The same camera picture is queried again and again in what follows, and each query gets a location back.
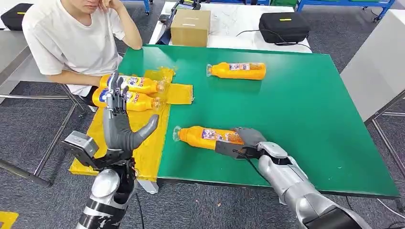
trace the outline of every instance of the gray carpet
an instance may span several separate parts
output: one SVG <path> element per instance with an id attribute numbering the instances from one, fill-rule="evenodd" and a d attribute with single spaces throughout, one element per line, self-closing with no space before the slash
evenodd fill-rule
<path id="1" fill-rule="evenodd" d="M 145 16 L 142 2 L 127 3 L 128 11 L 137 24 L 144 43 L 148 43 L 163 1 L 155 0 L 151 14 Z M 376 26 L 370 9 L 350 7 L 305 7 L 304 16 L 312 32 L 309 43 L 315 52 L 329 53 L 341 71 Z M 117 42 L 118 50 L 126 46 Z M 63 94 L 58 85 L 51 83 L 20 83 L 15 94 Z M 35 101 L 7 99 L 0 105 L 0 148 L 2 159 L 33 172 L 62 123 L 70 101 Z M 393 108 L 405 111 L 405 103 Z M 63 137 L 72 130 L 86 132 L 92 120 L 89 112 L 79 118 L 77 109 L 68 123 Z M 394 147 L 404 152 L 405 122 L 402 118 L 379 119 Z M 368 126 L 403 197 L 405 179 L 389 156 L 376 130 Z M 43 188 L 0 169 L 0 210 L 18 212 L 15 229 L 74 228 L 83 210 L 94 177 L 75 176 L 68 172 L 73 160 L 58 145 L 50 157 L 42 177 L 53 181 Z M 289 210 L 278 204 L 270 189 L 219 187 L 201 184 L 163 183 L 158 194 L 150 195 L 139 188 L 139 198 L 147 229 L 292 229 L 297 224 Z M 347 207 L 345 198 L 328 196 Z M 401 220 L 375 199 L 350 197 L 351 206 L 375 229 L 382 229 Z M 123 220 L 122 228 L 140 228 L 135 198 Z M 394 202 L 384 200 L 394 208 Z"/>

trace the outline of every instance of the wire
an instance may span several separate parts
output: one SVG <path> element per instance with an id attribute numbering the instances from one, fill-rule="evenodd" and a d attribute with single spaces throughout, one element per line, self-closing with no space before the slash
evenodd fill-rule
<path id="1" fill-rule="evenodd" d="M 375 16 L 378 16 L 378 14 L 374 13 L 372 9 L 371 9 L 371 13 L 374 14 Z"/>
<path id="2" fill-rule="evenodd" d="M 138 207 L 139 207 L 139 212 L 140 212 L 140 221 L 142 222 L 142 229 L 145 229 L 145 225 L 143 224 L 142 208 L 140 207 L 140 201 L 139 201 L 138 193 L 135 192 L 135 196 L 136 196 L 137 202 L 138 202 Z"/>
<path id="3" fill-rule="evenodd" d="M 252 161 L 245 154 L 241 153 L 239 150 L 236 150 L 236 149 L 234 149 L 233 151 L 235 153 L 239 153 L 239 155 L 243 156 L 250 163 L 250 165 L 253 167 L 253 169 L 255 169 L 257 174 L 259 174 L 265 181 L 267 181 L 267 179 L 259 172 L 259 170 L 257 170 L 256 166 L 253 165 Z"/>
<path id="4" fill-rule="evenodd" d="M 307 45 L 300 44 L 300 43 L 288 43 L 286 40 L 284 40 L 284 39 L 280 36 L 280 34 L 274 32 L 274 31 L 271 31 L 271 30 L 245 30 L 245 31 L 242 31 L 242 32 L 238 33 L 238 35 L 236 35 L 236 36 L 239 36 L 240 34 L 242 34 L 242 33 L 244 33 L 244 32 L 256 32 L 256 31 L 268 31 L 268 32 L 270 32 L 270 33 L 272 33 L 272 34 L 274 34 L 274 35 L 277 35 L 277 37 L 279 37 L 280 40 L 282 40 L 282 41 L 284 42 L 284 43 L 282 43 L 282 44 L 277 44 L 277 43 L 275 43 L 275 45 L 278 45 L 278 46 L 283 46 L 283 45 L 302 45 L 302 46 L 307 47 L 309 50 L 311 50 L 311 52 L 313 52 L 312 48 L 310 48 L 310 47 L 307 46 Z"/>
<path id="5" fill-rule="evenodd" d="M 352 208 L 352 206 L 350 205 L 350 202 L 349 202 L 349 198 L 347 196 L 345 196 L 345 197 L 346 197 L 347 205 L 349 205 L 350 210 L 353 211 L 353 208 Z"/>
<path id="6" fill-rule="evenodd" d="M 398 212 L 392 210 L 390 207 L 388 207 L 387 205 L 385 205 L 385 203 L 383 203 L 380 199 L 377 199 L 377 200 L 378 200 L 378 202 L 380 202 L 386 209 L 388 209 L 390 212 L 392 212 L 392 213 L 396 214 L 397 216 L 399 216 L 399 217 L 405 219 L 405 216 L 403 216 L 403 215 L 399 214 Z"/>
<path id="7" fill-rule="evenodd" d="M 393 225 L 398 224 L 398 223 L 404 223 L 405 224 L 405 222 L 397 221 L 397 222 L 394 222 L 394 223 L 390 224 L 386 229 L 390 229 L 390 228 L 392 228 Z"/>

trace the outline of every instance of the silver robotic arm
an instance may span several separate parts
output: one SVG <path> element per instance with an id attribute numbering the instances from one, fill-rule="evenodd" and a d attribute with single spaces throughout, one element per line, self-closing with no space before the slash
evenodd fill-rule
<path id="1" fill-rule="evenodd" d="M 371 229 L 354 211 L 318 192 L 293 157 L 260 132 L 236 128 L 245 145 L 217 141 L 215 151 L 236 159 L 257 158 L 258 171 L 274 188 L 281 204 L 295 214 L 301 229 Z"/>
<path id="2" fill-rule="evenodd" d="M 77 131 L 62 141 L 80 163 L 99 171 L 77 229 L 119 228 L 137 187 L 132 151 L 158 126 L 159 116 L 154 114 L 138 131 L 131 130 L 126 111 L 128 87 L 122 90 L 122 81 L 118 72 L 113 73 L 107 107 L 103 111 L 104 138 L 108 147 L 106 155 L 94 158 L 97 144 L 91 137 Z"/>

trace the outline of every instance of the black carrying case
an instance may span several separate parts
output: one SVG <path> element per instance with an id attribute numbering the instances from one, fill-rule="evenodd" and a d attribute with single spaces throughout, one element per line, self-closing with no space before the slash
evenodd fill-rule
<path id="1" fill-rule="evenodd" d="M 259 29 L 267 43 L 298 43 L 308 37 L 310 30 L 307 21 L 297 12 L 263 13 Z"/>
<path id="2" fill-rule="evenodd" d="M 22 31 L 22 19 L 27 10 L 32 6 L 28 3 L 20 3 L 5 12 L 1 20 L 9 30 Z"/>

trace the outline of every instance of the bottle label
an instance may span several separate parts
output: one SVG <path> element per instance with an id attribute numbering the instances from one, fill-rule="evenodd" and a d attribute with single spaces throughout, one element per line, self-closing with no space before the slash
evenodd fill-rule
<path id="1" fill-rule="evenodd" d="M 260 63 L 250 63 L 250 70 L 261 70 L 263 69 L 262 64 Z"/>
<path id="2" fill-rule="evenodd" d="M 107 99 L 107 92 L 108 92 L 108 88 L 104 89 L 101 91 L 100 96 L 98 97 L 98 100 L 102 103 L 104 103 Z"/>
<path id="3" fill-rule="evenodd" d="M 229 70 L 237 71 L 237 70 L 250 70 L 250 64 L 248 63 L 230 63 Z"/>
<path id="4" fill-rule="evenodd" d="M 139 93 L 135 93 L 135 97 L 134 97 L 134 99 L 132 100 L 132 102 L 133 103 L 136 103 L 137 101 L 138 101 L 138 99 L 139 99 Z"/>
<path id="5" fill-rule="evenodd" d="M 98 100 L 100 102 L 104 103 L 107 100 L 107 93 L 108 93 L 108 88 L 103 89 L 98 97 Z M 127 92 L 127 103 L 130 101 L 131 97 L 132 97 L 132 93 Z"/>
<path id="6" fill-rule="evenodd" d="M 128 87 L 143 87 L 145 78 L 143 77 L 128 77 L 127 80 Z"/>
<path id="7" fill-rule="evenodd" d="M 144 77 L 137 77 L 137 76 L 127 76 L 124 77 L 126 85 L 128 85 L 129 88 L 134 88 L 134 87 L 143 87 L 145 78 Z M 107 85 L 110 86 L 110 81 L 111 81 L 111 76 L 107 80 Z"/>
<path id="8" fill-rule="evenodd" d="M 243 142 L 237 133 L 226 133 L 225 136 L 222 136 L 212 129 L 203 129 L 202 138 L 209 140 L 220 140 L 223 142 Z"/>
<path id="9" fill-rule="evenodd" d="M 215 130 L 210 130 L 210 129 L 203 129 L 202 130 L 202 138 L 203 139 L 210 139 L 210 140 L 215 140 L 216 137 L 216 131 Z"/>

